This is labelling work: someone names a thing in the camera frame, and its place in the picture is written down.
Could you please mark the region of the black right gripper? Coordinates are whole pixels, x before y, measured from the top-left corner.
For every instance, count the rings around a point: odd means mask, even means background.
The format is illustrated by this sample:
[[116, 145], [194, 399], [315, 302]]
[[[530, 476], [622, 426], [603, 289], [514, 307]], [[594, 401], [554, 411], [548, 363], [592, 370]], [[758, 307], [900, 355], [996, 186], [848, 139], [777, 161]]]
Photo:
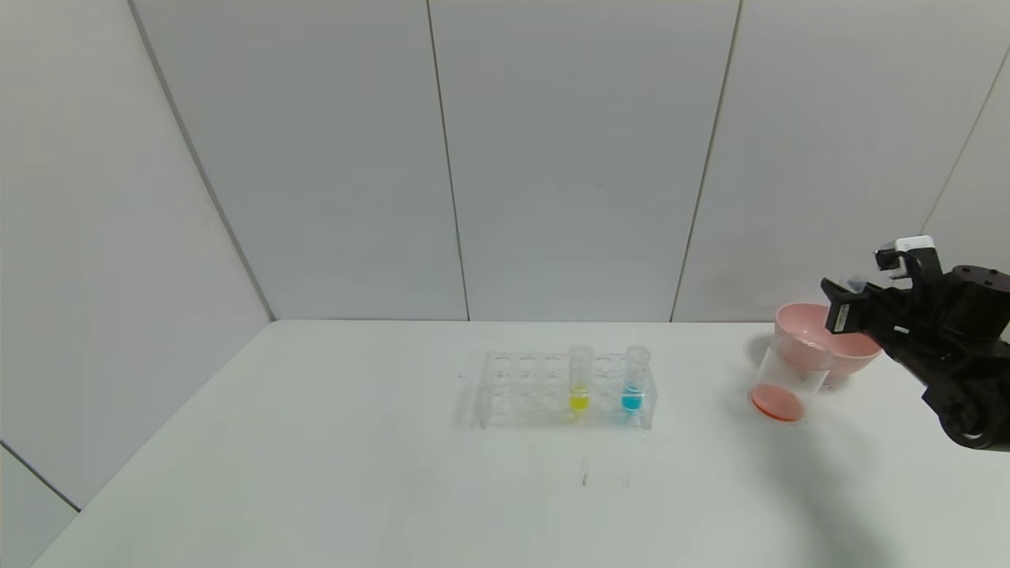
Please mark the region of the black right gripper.
[[831, 334], [863, 334], [886, 353], [904, 345], [909, 332], [909, 292], [858, 282], [858, 291], [829, 278], [820, 280], [820, 290], [829, 299], [825, 328]]

